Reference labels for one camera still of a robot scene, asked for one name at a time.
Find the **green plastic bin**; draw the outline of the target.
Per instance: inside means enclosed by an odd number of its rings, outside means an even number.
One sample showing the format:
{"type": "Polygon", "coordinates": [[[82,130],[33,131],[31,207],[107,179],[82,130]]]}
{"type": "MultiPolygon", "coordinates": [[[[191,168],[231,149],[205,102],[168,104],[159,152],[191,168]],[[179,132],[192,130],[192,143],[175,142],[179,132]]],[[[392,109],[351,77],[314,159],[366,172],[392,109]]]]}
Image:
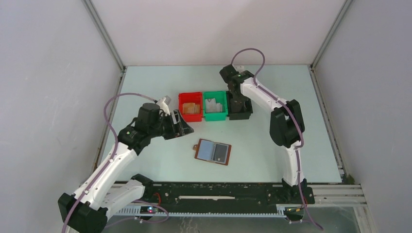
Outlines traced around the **green plastic bin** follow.
{"type": "Polygon", "coordinates": [[[225,121],[228,115],[226,92],[203,92],[203,112],[205,121],[225,121]]]}

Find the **dark card in holder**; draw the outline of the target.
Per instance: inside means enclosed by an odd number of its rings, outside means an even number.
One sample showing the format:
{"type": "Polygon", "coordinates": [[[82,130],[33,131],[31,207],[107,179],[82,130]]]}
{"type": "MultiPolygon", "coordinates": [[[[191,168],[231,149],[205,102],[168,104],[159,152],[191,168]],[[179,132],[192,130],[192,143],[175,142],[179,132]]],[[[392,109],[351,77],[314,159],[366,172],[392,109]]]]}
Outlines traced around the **dark card in holder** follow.
{"type": "Polygon", "coordinates": [[[216,144],[213,152],[212,160],[217,163],[226,163],[228,145],[216,144]]]}

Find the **brown leather card holder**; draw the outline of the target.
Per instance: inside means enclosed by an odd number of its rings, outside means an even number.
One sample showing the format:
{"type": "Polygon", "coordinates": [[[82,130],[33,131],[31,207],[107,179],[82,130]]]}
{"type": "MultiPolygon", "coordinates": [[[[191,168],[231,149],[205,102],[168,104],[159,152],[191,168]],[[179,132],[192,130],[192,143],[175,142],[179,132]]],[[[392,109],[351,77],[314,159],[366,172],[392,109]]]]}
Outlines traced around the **brown leather card holder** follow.
{"type": "Polygon", "coordinates": [[[195,151],[194,158],[197,160],[202,160],[202,161],[206,161],[210,163],[227,166],[229,164],[229,158],[230,158],[232,146],[230,144],[214,142],[214,141],[210,141],[206,139],[199,139],[198,143],[195,144],[192,149],[195,151]],[[214,148],[216,144],[228,145],[227,158],[226,158],[225,164],[217,163],[212,160],[213,152],[214,152],[214,148]]]}

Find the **red plastic bin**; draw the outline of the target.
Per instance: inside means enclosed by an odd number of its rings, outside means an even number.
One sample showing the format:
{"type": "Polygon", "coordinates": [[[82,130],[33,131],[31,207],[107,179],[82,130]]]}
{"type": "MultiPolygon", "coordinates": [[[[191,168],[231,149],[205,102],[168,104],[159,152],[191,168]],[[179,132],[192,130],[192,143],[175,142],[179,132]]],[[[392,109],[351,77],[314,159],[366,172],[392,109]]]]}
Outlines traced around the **red plastic bin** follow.
{"type": "Polygon", "coordinates": [[[203,93],[180,93],[178,107],[186,122],[201,122],[203,118],[203,93]]]}

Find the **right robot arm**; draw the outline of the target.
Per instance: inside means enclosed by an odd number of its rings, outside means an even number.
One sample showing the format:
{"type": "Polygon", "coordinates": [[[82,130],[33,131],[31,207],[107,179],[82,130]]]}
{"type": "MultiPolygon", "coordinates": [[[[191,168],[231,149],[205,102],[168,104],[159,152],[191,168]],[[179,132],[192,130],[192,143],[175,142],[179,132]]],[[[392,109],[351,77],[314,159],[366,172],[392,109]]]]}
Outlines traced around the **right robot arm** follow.
{"type": "Polygon", "coordinates": [[[224,66],[219,74],[228,87],[226,95],[230,120],[249,119],[252,102],[270,113],[269,135],[276,145],[285,150],[282,168],[283,198],[289,203],[298,201],[305,206],[304,190],[307,188],[307,181],[301,168],[305,125],[300,103],[275,95],[253,73],[237,69],[232,64],[224,66]]]}

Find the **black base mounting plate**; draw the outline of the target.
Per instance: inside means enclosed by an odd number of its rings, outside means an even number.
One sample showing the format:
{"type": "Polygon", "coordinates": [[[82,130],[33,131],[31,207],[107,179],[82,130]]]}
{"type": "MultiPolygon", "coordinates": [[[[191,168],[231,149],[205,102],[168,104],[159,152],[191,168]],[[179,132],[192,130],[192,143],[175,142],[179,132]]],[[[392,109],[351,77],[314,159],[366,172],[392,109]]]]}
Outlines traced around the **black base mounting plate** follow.
{"type": "MultiPolygon", "coordinates": [[[[304,190],[306,204],[314,204],[311,187],[304,190]]],[[[287,201],[281,183],[190,183],[149,184],[143,201],[159,204],[168,212],[190,213],[277,213],[277,207],[302,206],[287,201]]]]}

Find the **orange cards in red bin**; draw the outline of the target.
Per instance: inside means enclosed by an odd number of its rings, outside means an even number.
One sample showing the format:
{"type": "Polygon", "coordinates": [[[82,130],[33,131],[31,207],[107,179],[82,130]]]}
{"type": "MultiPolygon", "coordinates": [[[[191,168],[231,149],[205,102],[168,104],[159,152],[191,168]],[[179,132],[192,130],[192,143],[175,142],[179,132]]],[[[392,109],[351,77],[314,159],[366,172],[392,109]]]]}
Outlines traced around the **orange cards in red bin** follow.
{"type": "Polygon", "coordinates": [[[186,102],[182,104],[184,115],[200,114],[200,105],[194,102],[186,102]]]}

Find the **black plastic bin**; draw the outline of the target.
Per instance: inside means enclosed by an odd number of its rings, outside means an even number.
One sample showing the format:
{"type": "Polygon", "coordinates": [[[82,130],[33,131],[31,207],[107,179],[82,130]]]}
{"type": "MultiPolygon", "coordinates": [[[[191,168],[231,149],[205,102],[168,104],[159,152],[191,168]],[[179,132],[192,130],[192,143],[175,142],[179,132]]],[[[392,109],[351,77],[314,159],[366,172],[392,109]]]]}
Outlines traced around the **black plastic bin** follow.
{"type": "Polygon", "coordinates": [[[229,120],[248,120],[253,113],[252,101],[249,98],[235,101],[233,95],[226,91],[229,120]]]}

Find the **white cards in green bin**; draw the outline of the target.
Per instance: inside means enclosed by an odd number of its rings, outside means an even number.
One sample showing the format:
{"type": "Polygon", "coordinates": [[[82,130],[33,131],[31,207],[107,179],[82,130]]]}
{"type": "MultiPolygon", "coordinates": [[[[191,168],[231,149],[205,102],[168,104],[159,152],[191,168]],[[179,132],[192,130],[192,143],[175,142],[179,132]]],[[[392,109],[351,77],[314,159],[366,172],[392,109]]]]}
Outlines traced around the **white cards in green bin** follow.
{"type": "Polygon", "coordinates": [[[206,113],[221,113],[223,112],[223,105],[216,101],[215,98],[205,99],[206,113]]]}

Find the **aluminium frame rails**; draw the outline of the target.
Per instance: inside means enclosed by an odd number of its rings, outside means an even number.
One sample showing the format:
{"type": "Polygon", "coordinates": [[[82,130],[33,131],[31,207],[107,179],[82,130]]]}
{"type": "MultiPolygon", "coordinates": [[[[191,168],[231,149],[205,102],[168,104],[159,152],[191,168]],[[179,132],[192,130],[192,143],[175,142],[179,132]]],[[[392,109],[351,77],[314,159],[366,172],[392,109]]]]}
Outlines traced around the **aluminium frame rails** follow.
{"type": "Polygon", "coordinates": [[[360,233],[376,233],[377,229],[367,205],[364,191],[360,184],[351,181],[338,140],[332,129],[328,129],[333,152],[337,160],[338,171],[341,174],[341,183],[311,184],[315,206],[317,207],[350,207],[353,209],[356,224],[360,233]]]}

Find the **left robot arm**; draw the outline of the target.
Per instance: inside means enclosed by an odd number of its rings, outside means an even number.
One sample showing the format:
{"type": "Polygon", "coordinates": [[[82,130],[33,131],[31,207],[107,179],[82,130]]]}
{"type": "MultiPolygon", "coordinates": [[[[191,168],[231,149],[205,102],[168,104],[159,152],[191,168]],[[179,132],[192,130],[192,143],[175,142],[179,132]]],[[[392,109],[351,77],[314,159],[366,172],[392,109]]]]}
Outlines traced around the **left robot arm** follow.
{"type": "Polygon", "coordinates": [[[115,132],[104,110],[103,115],[115,136],[115,143],[98,168],[78,189],[72,194],[64,193],[58,199],[63,233],[67,227],[79,233],[101,233],[109,219],[127,204],[135,200],[148,202],[153,198],[154,190],[148,185],[151,180],[141,175],[132,178],[115,192],[110,192],[110,188],[153,138],[170,140],[194,132],[179,110],[169,109],[170,102],[169,96],[158,100],[149,98],[149,103],[144,103],[137,117],[119,133],[115,132]]]}

